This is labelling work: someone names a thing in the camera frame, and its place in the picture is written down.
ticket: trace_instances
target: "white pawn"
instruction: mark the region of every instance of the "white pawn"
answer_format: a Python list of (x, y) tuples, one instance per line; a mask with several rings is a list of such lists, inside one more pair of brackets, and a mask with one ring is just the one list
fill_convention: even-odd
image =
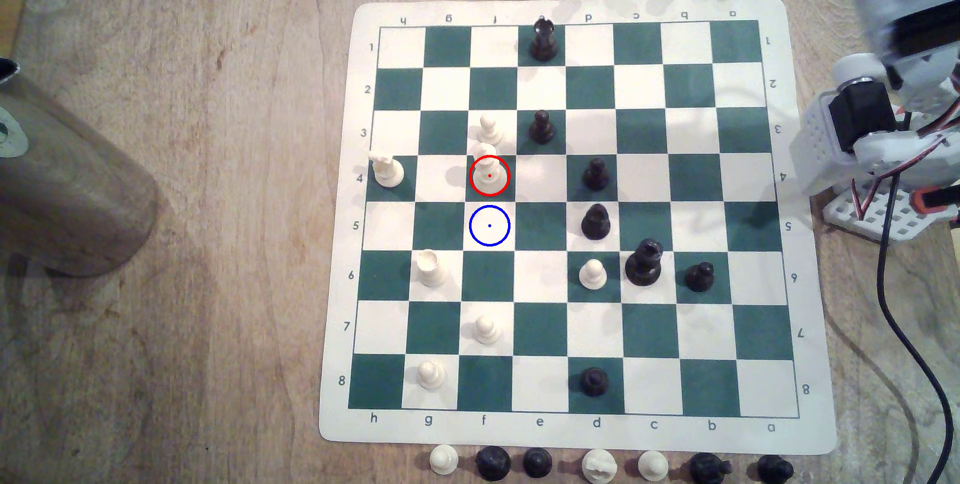
[(580, 283), (583, 287), (596, 291), (607, 283), (607, 270), (597, 259), (590, 259), (580, 268)]
[(373, 162), (373, 176), (377, 184), (396, 188), (403, 181), (403, 166), (393, 156), (371, 150), (366, 157)]

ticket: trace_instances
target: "black pawn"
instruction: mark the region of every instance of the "black pawn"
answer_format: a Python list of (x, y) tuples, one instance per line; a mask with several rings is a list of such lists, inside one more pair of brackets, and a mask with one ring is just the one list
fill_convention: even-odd
[(523, 454), (523, 472), (529, 478), (544, 478), (553, 469), (553, 456), (543, 448), (530, 448)]
[(756, 473), (763, 484), (784, 484), (793, 478), (793, 465), (778, 455), (767, 454), (756, 462)]
[(510, 473), (510, 455), (499, 446), (484, 446), (477, 452), (477, 473), (487, 482), (503, 480)]
[(599, 367), (588, 367), (580, 374), (580, 388), (584, 394), (596, 398), (610, 388), (610, 378), (606, 371)]
[(550, 61), (557, 56), (560, 46), (553, 36), (553, 21), (538, 19), (534, 23), (534, 40), (530, 42), (530, 56), (540, 62)]
[(627, 264), (623, 267), (627, 280), (641, 287), (653, 285), (660, 278), (663, 258), (663, 244), (652, 238), (643, 239), (636, 247), (636, 251), (627, 257)]
[(550, 114), (541, 109), (534, 113), (534, 122), (530, 123), (530, 138), (540, 145), (546, 145), (553, 139), (553, 122), (550, 122)]
[(610, 215), (607, 208), (599, 202), (591, 206), (580, 221), (580, 231), (590, 240), (600, 240), (607, 236), (610, 233)]
[(690, 458), (690, 477), (695, 484), (720, 484), (733, 472), (730, 462), (721, 461), (709, 452), (699, 452)]

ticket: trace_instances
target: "black chess piece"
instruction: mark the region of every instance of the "black chess piece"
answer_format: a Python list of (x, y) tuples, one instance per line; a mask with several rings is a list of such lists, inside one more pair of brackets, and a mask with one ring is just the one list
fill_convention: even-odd
[(477, 473), (487, 482), (503, 480), (510, 473), (510, 455), (499, 446), (484, 446), (477, 452)]
[(550, 114), (541, 109), (534, 113), (534, 122), (530, 123), (530, 138), (540, 145), (546, 145), (553, 139), (556, 128), (550, 122)]
[(580, 231), (590, 240), (600, 240), (607, 236), (610, 233), (610, 214), (607, 213), (606, 206), (599, 202), (591, 206), (580, 221)]
[(523, 454), (523, 472), (529, 478), (544, 478), (553, 469), (553, 456), (540, 447), (529, 448)]
[(793, 478), (793, 465), (776, 454), (766, 454), (757, 460), (756, 473), (763, 484), (785, 484)]
[(530, 56), (540, 62), (552, 60), (557, 56), (560, 45), (554, 37), (553, 21), (537, 19), (534, 23), (534, 39), (530, 42)]
[(694, 293), (703, 293), (714, 287), (714, 265), (703, 261), (686, 269), (683, 282)]
[(690, 477), (695, 484), (721, 484), (723, 478), (733, 472), (730, 462), (721, 461), (709, 452), (698, 452), (690, 458)]
[(627, 280), (641, 287), (653, 285), (660, 278), (663, 258), (663, 244), (652, 238), (643, 239), (636, 247), (636, 251), (627, 257), (627, 263), (623, 267)]

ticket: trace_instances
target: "white chess piece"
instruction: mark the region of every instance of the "white chess piece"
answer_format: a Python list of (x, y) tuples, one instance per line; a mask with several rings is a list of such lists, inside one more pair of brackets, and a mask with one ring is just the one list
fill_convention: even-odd
[(597, 259), (590, 259), (580, 268), (580, 283), (583, 287), (596, 291), (607, 283), (607, 270)]
[(437, 390), (447, 380), (447, 371), (439, 362), (424, 360), (416, 367), (416, 382), (427, 390)]
[(393, 156), (371, 150), (366, 157), (373, 162), (373, 176), (377, 184), (395, 188), (403, 181), (403, 166)]
[(670, 464), (666, 461), (666, 456), (656, 450), (647, 450), (636, 460), (636, 469), (640, 476), (651, 482), (659, 482), (666, 478), (670, 471)]

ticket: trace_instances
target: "white square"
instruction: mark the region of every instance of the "white square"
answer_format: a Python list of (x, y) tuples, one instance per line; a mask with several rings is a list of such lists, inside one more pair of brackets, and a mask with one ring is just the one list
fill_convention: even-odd
[(407, 300), (359, 300), (353, 352), (403, 355), (407, 352)]
[(766, 152), (721, 153), (720, 176), (726, 202), (777, 200), (773, 159)]
[(467, 197), (467, 157), (439, 154), (419, 156), (416, 159), (414, 194), (419, 202), (462, 202)]
[(670, 201), (670, 157), (667, 154), (617, 154), (617, 198), (630, 203)]
[(567, 157), (563, 154), (519, 155), (515, 177), (519, 203), (567, 201)]
[(767, 98), (761, 62), (713, 64), (717, 108), (764, 108)]
[(568, 24), (563, 28), (567, 66), (613, 66), (613, 24)]
[(677, 270), (673, 251), (664, 251), (660, 259), (660, 277), (653, 285), (634, 285), (625, 273), (632, 251), (620, 251), (620, 301), (631, 305), (672, 305), (677, 302)]
[(680, 358), (736, 360), (734, 306), (677, 304), (677, 342)]
[(797, 417), (797, 382), (791, 360), (737, 360), (740, 414)]
[(420, 110), (466, 111), (470, 107), (470, 68), (423, 68)]
[(666, 109), (666, 150), (672, 155), (715, 155), (720, 134), (715, 107)]
[(570, 378), (566, 356), (514, 356), (513, 411), (566, 413)]
[(386, 200), (366, 204), (364, 250), (411, 250), (413, 247), (413, 202)]
[(714, 45), (710, 23), (660, 23), (664, 64), (711, 64)]
[(674, 252), (726, 252), (727, 213), (722, 201), (670, 203)]
[(423, 68), (426, 28), (380, 28), (378, 68)]
[(571, 252), (619, 252), (620, 251), (620, 204), (601, 200), (609, 216), (609, 233), (600, 240), (584, 236), (580, 223), (594, 202), (568, 202), (566, 204), (566, 248)]
[(567, 356), (623, 356), (620, 302), (570, 302), (566, 305)]
[(617, 110), (568, 109), (566, 153), (613, 155), (617, 153)]
[[(437, 390), (426, 390), (417, 381), (417, 367), (430, 360), (443, 367), (446, 380)], [(456, 354), (408, 354), (403, 362), (404, 409), (456, 409), (457, 383), (460, 380), (460, 356)]]
[(735, 305), (786, 306), (784, 256), (779, 251), (730, 251), (729, 295)]
[(566, 251), (516, 251), (513, 299), (518, 303), (567, 301)]
[(613, 66), (613, 99), (618, 110), (661, 110), (666, 107), (663, 64)]
[[(500, 337), (489, 345), (480, 343), (474, 336), (476, 320), (487, 317), (500, 329)], [(460, 355), (514, 354), (514, 303), (513, 302), (461, 302), (460, 303)]]
[(516, 26), (474, 26), (470, 29), (471, 68), (516, 68)]
[(567, 108), (567, 68), (563, 66), (517, 68), (516, 108), (529, 111), (565, 110)]
[(627, 413), (683, 415), (677, 358), (624, 358), (623, 404)]
[(460, 249), (434, 249), (438, 261), (446, 267), (446, 280), (436, 287), (427, 287), (417, 275), (417, 254), (410, 252), (410, 300), (423, 303), (452, 303), (462, 298), (464, 253)]

